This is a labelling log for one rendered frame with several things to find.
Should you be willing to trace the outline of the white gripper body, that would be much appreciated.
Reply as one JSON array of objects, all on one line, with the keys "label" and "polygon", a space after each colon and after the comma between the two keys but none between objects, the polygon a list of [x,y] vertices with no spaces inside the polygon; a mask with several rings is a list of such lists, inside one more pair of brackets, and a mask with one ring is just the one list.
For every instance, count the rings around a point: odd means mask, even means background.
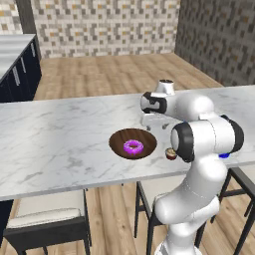
[{"label": "white gripper body", "polygon": [[144,114],[141,117],[141,124],[146,127],[150,126],[153,127],[160,127],[162,128],[163,125],[170,124],[173,121],[173,118],[161,115],[161,114]]}]

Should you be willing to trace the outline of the dark brown bowl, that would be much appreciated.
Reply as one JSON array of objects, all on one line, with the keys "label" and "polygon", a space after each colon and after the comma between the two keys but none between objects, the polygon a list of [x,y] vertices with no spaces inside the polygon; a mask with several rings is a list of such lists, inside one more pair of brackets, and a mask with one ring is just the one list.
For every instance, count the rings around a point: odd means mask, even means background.
[{"label": "dark brown bowl", "polygon": [[141,159],[153,153],[156,138],[139,128],[120,129],[112,134],[109,145],[113,152],[126,159]]}]

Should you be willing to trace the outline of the purple frosted donut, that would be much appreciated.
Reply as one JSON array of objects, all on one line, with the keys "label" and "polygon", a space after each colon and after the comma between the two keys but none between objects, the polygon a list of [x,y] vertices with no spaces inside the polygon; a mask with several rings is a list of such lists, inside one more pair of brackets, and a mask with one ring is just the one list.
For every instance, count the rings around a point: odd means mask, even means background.
[{"label": "purple frosted donut", "polygon": [[136,139],[130,139],[124,143],[124,151],[128,154],[140,154],[143,152],[143,143]]}]

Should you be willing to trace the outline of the cupcake with red wrapper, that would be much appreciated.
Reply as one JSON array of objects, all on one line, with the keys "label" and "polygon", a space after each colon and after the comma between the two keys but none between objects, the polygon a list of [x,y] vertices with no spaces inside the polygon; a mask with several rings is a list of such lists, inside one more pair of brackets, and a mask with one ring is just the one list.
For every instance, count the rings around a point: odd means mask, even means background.
[{"label": "cupcake with red wrapper", "polygon": [[165,151],[165,155],[166,155],[166,158],[167,159],[170,159],[170,160],[175,160],[176,159],[176,152],[173,148],[168,148],[166,151]]}]

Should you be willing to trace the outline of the black stool with white seat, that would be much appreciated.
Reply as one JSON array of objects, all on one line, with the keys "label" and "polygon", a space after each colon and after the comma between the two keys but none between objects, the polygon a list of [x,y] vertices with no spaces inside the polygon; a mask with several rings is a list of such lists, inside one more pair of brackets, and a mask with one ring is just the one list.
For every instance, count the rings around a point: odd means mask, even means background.
[{"label": "black stool with white seat", "polygon": [[135,211],[148,219],[146,255],[201,255],[204,225],[224,197],[248,194],[247,222],[235,249],[239,255],[255,222],[255,166],[224,167],[216,172],[192,167],[187,174],[139,181]]},{"label": "black stool with white seat", "polygon": [[17,214],[7,223],[4,238],[18,255],[73,241],[84,241],[91,255],[92,238],[86,192],[81,190],[26,197],[20,200]]}]

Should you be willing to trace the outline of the dark blue cabinet run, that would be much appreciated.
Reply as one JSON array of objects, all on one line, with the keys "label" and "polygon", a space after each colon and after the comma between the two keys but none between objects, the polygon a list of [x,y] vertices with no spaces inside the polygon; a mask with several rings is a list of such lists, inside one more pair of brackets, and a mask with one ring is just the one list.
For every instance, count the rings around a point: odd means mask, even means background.
[{"label": "dark blue cabinet run", "polygon": [[1,35],[0,103],[32,101],[41,77],[36,35]]}]

